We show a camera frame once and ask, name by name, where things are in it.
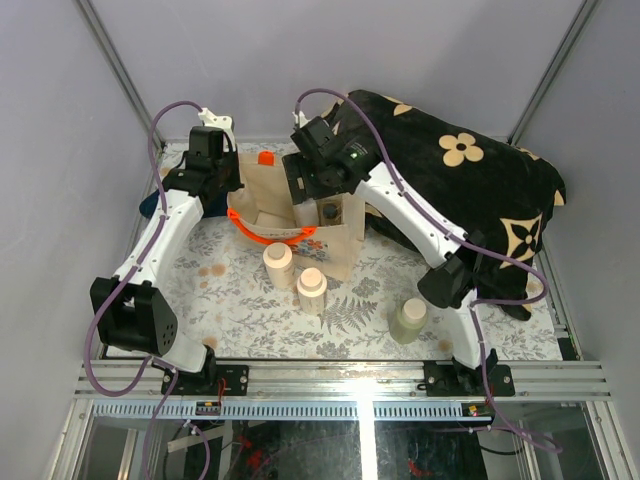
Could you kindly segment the beige canvas tote bag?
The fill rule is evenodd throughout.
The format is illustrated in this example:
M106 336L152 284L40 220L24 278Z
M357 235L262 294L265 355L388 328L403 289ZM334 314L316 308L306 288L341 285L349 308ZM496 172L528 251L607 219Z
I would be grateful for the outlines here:
M244 187L227 195L227 216L237 239L259 250L281 242L293 252L294 263L315 267L339 281L350 278L364 243L365 203L340 194L318 201L338 207L332 224L298 222L282 158L269 151L241 153L239 172Z

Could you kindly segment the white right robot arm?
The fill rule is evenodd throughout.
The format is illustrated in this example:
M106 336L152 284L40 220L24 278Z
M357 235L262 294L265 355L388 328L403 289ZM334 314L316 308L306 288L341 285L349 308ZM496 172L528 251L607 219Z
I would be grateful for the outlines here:
M283 164L294 210L313 201L350 194L378 210L422 255L428 271L418 290L431 305L447 311L451 319L458 387L478 394L488 387L492 373L485 364L490 348L481 345L482 330L472 318L471 303L477 298L473 275L482 254L476 247L482 236L467 232L447 220L409 185L390 162L378 135L342 140L317 116L294 116L291 139L298 152L284 157Z

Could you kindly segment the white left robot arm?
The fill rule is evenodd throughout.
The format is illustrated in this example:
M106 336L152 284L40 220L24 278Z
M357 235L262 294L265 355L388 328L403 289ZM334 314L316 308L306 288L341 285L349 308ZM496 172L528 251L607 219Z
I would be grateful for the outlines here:
M197 394L212 392L218 369L206 362L206 347L179 330L162 293L179 250L208 207L242 186L237 144L230 127L195 126L183 165L162 179L164 196L128 259L110 278L90 288L103 344L162 359L184 371Z

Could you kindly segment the clear square bottle black cap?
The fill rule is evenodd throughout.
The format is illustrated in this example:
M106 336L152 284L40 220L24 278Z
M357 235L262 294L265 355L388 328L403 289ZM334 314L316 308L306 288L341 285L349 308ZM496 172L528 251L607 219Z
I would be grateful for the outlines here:
M324 202L320 207L322 226L334 226L342 223L342 204L340 202Z

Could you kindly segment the green cylindrical bottle beige cap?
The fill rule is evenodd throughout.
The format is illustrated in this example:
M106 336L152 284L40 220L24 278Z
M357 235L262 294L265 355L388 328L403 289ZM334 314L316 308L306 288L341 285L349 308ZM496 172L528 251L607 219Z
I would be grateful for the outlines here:
M427 305L421 298L411 298L399 305L389 320L391 337L399 344L409 344L420 335L427 321Z

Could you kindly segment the white square bottle black cap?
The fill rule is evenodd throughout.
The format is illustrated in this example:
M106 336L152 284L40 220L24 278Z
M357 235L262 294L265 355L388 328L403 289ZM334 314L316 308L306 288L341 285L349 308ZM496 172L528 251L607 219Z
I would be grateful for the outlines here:
M318 208L314 199L308 199L299 204L294 204L293 213L296 225L299 228L319 225Z

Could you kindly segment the short beige cylindrical bottle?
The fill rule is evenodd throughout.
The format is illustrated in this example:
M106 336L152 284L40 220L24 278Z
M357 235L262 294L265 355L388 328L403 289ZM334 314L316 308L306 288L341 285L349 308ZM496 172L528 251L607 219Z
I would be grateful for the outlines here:
M320 315L325 309L327 278L317 268L306 268L297 279L299 306L309 315Z

